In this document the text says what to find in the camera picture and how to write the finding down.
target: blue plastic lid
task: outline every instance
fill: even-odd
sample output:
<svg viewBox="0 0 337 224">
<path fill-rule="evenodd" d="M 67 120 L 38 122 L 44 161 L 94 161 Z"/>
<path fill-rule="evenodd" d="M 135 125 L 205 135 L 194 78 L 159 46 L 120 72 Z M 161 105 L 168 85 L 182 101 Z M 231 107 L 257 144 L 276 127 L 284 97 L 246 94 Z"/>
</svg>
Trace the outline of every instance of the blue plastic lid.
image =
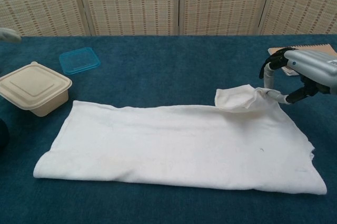
<svg viewBox="0 0 337 224">
<path fill-rule="evenodd" d="M 91 47 L 85 47 L 66 52 L 59 57 L 62 70 L 71 75 L 85 70 L 93 69 L 101 64 Z"/>
</svg>

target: container lid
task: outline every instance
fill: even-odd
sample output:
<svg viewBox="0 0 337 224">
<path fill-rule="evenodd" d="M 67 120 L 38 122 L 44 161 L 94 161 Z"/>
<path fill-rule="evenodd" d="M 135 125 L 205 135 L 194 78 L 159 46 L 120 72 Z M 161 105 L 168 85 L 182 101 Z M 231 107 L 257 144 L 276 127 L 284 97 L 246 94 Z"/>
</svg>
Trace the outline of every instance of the container lid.
<svg viewBox="0 0 337 224">
<path fill-rule="evenodd" d="M 0 77 L 0 95 L 23 110 L 39 108 L 69 89 L 72 81 L 37 62 Z"/>
<path fill-rule="evenodd" d="M 63 72 L 67 75 L 93 69 L 101 64 L 100 59 L 98 59 L 91 47 L 63 53 L 60 55 L 59 60 Z"/>
</svg>

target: square container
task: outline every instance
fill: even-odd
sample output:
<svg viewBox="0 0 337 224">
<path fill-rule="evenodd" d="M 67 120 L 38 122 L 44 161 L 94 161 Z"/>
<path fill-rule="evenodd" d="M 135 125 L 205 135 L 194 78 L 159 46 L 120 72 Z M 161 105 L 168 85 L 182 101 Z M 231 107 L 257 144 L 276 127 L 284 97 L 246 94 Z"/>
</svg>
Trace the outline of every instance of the square container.
<svg viewBox="0 0 337 224">
<path fill-rule="evenodd" d="M 67 75 L 93 69 L 101 64 L 91 47 L 63 53 L 58 59 L 63 72 Z"/>
<path fill-rule="evenodd" d="M 0 77 L 0 95 L 43 117 L 68 100 L 72 81 L 37 62 Z"/>
</svg>

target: table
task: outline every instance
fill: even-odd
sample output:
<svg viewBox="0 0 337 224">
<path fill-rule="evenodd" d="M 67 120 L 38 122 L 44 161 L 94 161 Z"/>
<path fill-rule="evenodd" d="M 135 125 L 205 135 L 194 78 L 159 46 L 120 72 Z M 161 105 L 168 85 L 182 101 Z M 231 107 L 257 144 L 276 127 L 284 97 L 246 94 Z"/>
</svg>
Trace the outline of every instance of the table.
<svg viewBox="0 0 337 224">
<path fill-rule="evenodd" d="M 37 61 L 62 73 L 58 56 L 92 47 L 102 64 L 69 75 L 70 100 L 44 118 L 0 97 L 11 140 L 0 152 L 0 223 L 332 223 L 337 219 L 337 96 L 317 94 L 283 110 L 316 147 L 313 164 L 328 194 L 225 191 L 122 182 L 33 178 L 73 100 L 116 107 L 214 105 L 215 90 L 262 86 L 259 70 L 273 46 L 330 43 L 337 35 L 24 37 L 0 43 L 0 75 Z M 298 77 L 275 75 L 290 93 Z"/>
</svg>

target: beige food container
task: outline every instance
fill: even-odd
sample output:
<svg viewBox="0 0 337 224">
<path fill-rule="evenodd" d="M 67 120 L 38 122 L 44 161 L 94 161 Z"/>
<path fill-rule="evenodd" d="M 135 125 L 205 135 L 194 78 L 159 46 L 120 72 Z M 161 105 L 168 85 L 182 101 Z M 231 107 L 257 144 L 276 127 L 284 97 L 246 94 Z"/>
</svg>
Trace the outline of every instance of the beige food container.
<svg viewBox="0 0 337 224">
<path fill-rule="evenodd" d="M 70 86 L 69 78 L 37 62 L 0 77 L 0 95 L 39 117 L 65 103 Z"/>
</svg>

